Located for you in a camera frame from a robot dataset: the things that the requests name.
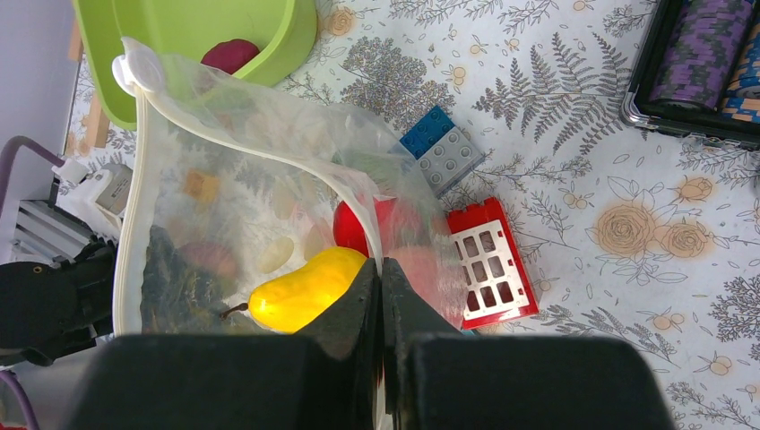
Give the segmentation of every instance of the blue lego brick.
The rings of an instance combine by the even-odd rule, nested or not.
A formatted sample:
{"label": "blue lego brick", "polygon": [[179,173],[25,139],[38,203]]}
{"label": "blue lego brick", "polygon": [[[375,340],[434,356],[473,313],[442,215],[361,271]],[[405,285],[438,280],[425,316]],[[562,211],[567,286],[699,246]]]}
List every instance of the blue lego brick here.
{"label": "blue lego brick", "polygon": [[404,134],[401,143],[415,159],[419,159],[451,129],[452,120],[442,108],[435,106]]}
{"label": "blue lego brick", "polygon": [[433,193],[440,196],[485,158],[486,154],[455,127],[425,152],[417,165]]}

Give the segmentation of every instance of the clear plastic bag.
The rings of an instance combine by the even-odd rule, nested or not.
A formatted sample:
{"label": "clear plastic bag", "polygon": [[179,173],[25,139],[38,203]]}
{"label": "clear plastic bag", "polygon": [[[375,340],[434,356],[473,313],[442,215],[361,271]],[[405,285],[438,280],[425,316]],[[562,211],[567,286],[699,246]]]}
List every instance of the clear plastic bag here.
{"label": "clear plastic bag", "polygon": [[[382,120],[157,57],[131,39],[125,50],[129,70],[116,75],[133,78],[138,144],[117,261],[117,334],[266,331],[248,314],[221,321],[219,312],[333,246],[340,201],[378,268],[382,257],[399,260],[415,290],[460,326],[466,287],[444,213]],[[388,227],[397,231],[378,227],[374,202],[388,198],[408,220]]]}

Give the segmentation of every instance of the green bowl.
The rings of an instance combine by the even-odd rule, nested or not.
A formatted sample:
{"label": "green bowl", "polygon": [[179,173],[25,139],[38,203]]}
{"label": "green bowl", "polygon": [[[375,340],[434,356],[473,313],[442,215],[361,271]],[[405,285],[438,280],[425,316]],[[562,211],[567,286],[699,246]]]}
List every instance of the green bowl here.
{"label": "green bowl", "polygon": [[201,61],[220,42],[245,39],[261,53],[235,72],[247,82],[273,86],[298,69],[316,34],[314,0],[74,0],[92,80],[108,118],[134,130],[134,98],[123,92],[111,62],[124,54],[121,38],[159,54]]}

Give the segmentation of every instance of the table surface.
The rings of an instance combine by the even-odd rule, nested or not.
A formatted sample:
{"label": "table surface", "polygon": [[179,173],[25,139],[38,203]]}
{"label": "table surface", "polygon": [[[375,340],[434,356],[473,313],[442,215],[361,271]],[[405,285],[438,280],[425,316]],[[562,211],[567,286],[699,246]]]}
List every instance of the table surface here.
{"label": "table surface", "polygon": [[[620,123],[654,4],[317,0],[316,46],[278,88],[375,111],[399,136],[434,104],[450,111],[488,158],[441,203],[501,198],[541,294],[538,316],[483,332],[627,340],[678,428],[756,429],[760,155]],[[131,166],[134,132],[84,143],[92,92],[85,63],[67,153]]]}

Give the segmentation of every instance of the pear stem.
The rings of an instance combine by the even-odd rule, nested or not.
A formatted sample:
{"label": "pear stem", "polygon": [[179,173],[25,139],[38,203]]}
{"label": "pear stem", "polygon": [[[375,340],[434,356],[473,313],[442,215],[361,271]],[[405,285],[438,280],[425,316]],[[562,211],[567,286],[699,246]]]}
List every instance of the pear stem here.
{"label": "pear stem", "polygon": [[247,311],[247,310],[248,310],[248,303],[241,303],[240,305],[237,305],[237,306],[235,306],[235,307],[231,307],[230,309],[228,309],[228,310],[226,310],[226,311],[222,312],[221,314],[219,314],[219,318],[220,318],[222,321],[224,321],[224,320],[226,320],[226,319],[227,319],[227,317],[228,317],[230,314],[232,314],[233,312],[238,312],[238,311]]}

